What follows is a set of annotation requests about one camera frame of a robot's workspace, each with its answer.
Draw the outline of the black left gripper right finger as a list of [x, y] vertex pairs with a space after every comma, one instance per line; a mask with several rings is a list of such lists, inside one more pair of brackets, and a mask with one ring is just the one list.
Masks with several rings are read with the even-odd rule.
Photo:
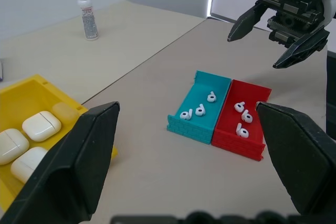
[[272, 164], [302, 214], [336, 215], [336, 142], [308, 115], [258, 102]]

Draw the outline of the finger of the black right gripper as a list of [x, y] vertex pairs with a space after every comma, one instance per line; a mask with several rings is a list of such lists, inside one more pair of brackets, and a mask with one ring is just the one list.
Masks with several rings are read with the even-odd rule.
[[316, 51], [321, 51], [328, 42], [330, 32], [319, 28], [313, 33], [305, 34], [295, 41], [273, 64], [275, 69], [291, 67], [306, 60]]
[[227, 41], [242, 39], [250, 33], [253, 27], [260, 21], [262, 15], [271, 5], [264, 1], [257, 1], [248, 11], [243, 13], [234, 23], [227, 37]]

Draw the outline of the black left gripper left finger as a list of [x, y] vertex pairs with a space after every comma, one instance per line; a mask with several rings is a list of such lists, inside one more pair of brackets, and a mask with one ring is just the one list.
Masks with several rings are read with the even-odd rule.
[[39, 163], [0, 224], [79, 224], [96, 212], [109, 170], [119, 102], [82, 114]]

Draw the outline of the white earbud case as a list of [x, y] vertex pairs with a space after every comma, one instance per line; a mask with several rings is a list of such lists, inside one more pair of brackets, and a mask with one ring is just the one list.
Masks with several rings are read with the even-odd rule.
[[6, 165], [29, 149], [29, 141], [17, 129], [0, 132], [0, 165]]
[[48, 151], [42, 147], [29, 149], [12, 163], [10, 167], [11, 173], [20, 182], [25, 184], [47, 152]]
[[49, 111], [40, 111], [22, 123], [23, 131], [35, 142], [42, 142], [58, 133], [61, 122]]

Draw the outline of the yellow plastic tray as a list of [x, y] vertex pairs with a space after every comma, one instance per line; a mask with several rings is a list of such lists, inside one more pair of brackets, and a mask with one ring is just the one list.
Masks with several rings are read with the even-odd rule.
[[[0, 90], [0, 132], [17, 129], [28, 139], [29, 149], [42, 147], [49, 151], [88, 110], [43, 77], [35, 75]], [[22, 123], [40, 111], [52, 113], [61, 122], [61, 129], [45, 141], [35, 142], [23, 131]], [[0, 165], [0, 207], [4, 213], [25, 185], [11, 173], [15, 160]]]

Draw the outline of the red brick-pattern tray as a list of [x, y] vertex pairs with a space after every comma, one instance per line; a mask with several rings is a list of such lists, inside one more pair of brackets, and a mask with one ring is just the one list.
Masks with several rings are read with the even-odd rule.
[[[217, 120], [211, 144], [256, 161], [262, 160], [265, 144], [256, 103], [266, 102], [270, 93], [270, 88], [233, 80]], [[241, 119], [242, 113], [234, 109], [234, 105], [242, 101], [245, 102], [245, 110], [248, 110], [253, 117], [251, 123], [244, 122]], [[238, 123], [249, 132], [249, 138], [236, 135]]]

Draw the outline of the teal brick-pattern tray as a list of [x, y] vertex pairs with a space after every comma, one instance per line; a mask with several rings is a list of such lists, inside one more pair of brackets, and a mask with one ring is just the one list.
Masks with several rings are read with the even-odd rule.
[[[231, 82], [232, 79], [228, 77], [197, 71], [194, 84], [176, 114], [167, 116], [167, 130], [204, 144], [210, 144]], [[217, 98], [214, 103], [207, 101], [207, 96], [211, 91]], [[206, 110], [204, 116], [195, 115], [195, 109], [199, 107], [199, 104], [204, 105]], [[180, 114], [189, 109], [193, 109], [192, 118], [189, 121], [180, 119]]]

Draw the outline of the clear pump spray bottle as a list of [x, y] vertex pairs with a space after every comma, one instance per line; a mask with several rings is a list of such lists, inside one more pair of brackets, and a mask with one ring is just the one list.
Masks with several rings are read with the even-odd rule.
[[93, 13], [93, 4], [91, 0], [77, 0], [77, 4], [81, 9], [81, 17], [83, 21], [83, 29], [87, 40], [98, 39], [98, 29]]

